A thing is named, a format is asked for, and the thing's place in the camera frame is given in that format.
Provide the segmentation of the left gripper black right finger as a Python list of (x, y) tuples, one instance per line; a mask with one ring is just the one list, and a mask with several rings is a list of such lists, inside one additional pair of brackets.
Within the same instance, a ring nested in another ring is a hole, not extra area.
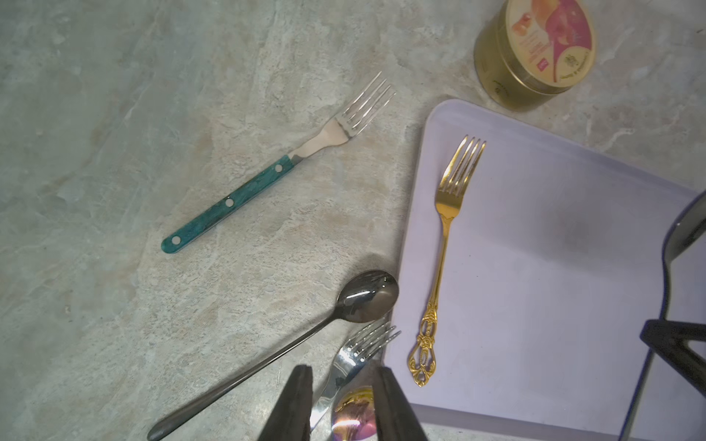
[(428, 441), (423, 427), (389, 367), (377, 367), (373, 371), (372, 386), (377, 437), (380, 441)]

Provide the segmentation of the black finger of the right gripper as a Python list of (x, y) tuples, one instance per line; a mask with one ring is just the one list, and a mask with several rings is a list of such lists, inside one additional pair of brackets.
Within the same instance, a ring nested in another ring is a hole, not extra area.
[(705, 341), (703, 323), (648, 320), (640, 338), (701, 395), (705, 395), (705, 357), (689, 347), (689, 342)]

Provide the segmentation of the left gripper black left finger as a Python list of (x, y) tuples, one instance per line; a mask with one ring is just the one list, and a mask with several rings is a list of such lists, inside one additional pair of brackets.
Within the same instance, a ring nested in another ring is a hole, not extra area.
[(310, 440), (312, 407), (313, 369), (298, 365), (290, 374), (258, 440)]

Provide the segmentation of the iridescent spoon blue handle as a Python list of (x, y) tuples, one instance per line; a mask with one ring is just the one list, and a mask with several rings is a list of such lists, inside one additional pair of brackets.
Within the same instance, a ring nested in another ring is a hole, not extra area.
[(371, 386), (348, 391), (332, 413), (332, 439), (366, 440), (377, 434), (374, 394)]

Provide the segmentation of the silver fork patterned handle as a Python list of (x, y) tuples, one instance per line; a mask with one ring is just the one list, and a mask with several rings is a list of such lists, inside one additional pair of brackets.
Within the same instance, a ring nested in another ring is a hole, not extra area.
[(334, 403), (336, 395), (364, 369), (400, 332), (389, 320), (364, 326), (340, 347), (334, 357), (323, 389), (316, 395), (309, 419), (310, 431), (318, 425)]

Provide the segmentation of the black spoon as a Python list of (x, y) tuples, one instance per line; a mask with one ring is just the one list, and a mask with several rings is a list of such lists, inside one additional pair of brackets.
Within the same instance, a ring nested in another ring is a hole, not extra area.
[(200, 395), (200, 397), (176, 409), (176, 411), (157, 422), (148, 432), (147, 438), (149, 440), (164, 439), (198, 413), (218, 401), (226, 393), (261, 371), (261, 369), (282, 358), (295, 347), (299, 347), (307, 339), (323, 330), (329, 323), (333, 323), (336, 320), (343, 320), (348, 323), (371, 323), (381, 319), (395, 306), (399, 298), (399, 292), (399, 284), (395, 277), (384, 270), (369, 270), (356, 275), (340, 290), (334, 308), (330, 314), (325, 316), (321, 323), (318, 323), (311, 330), (277, 352), (260, 360), (248, 369), (237, 373), (235, 376), (223, 380), (209, 391)]
[[(663, 270), (663, 295), (658, 317), (652, 320), (667, 320), (667, 314), (671, 303), (671, 264), (705, 233), (705, 194), (695, 198), (678, 215), (672, 223), (665, 236), (661, 250), (661, 264)], [(632, 433), (634, 420), (638, 413), (639, 404), (642, 400), (645, 384), (647, 383), (650, 369), (655, 356), (658, 356), (648, 347), (648, 351), (643, 362), (640, 376), (636, 383), (634, 394), (630, 401), (623, 427), (619, 434), (619, 439), (627, 440)]]

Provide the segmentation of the gold ornate fork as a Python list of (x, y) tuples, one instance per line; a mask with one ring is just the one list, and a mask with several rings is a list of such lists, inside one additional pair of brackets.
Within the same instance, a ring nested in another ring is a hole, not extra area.
[(485, 141), (465, 135), (448, 163), (437, 188), (435, 209), (441, 220), (441, 245), (437, 256), (436, 273), (426, 308), (419, 322), (416, 342), (407, 359), (408, 370), (413, 382), (419, 388), (427, 386), (436, 372), (435, 341), (439, 326), (439, 297), (450, 229), (452, 229), (452, 222), (460, 215), (464, 195), (485, 147)]

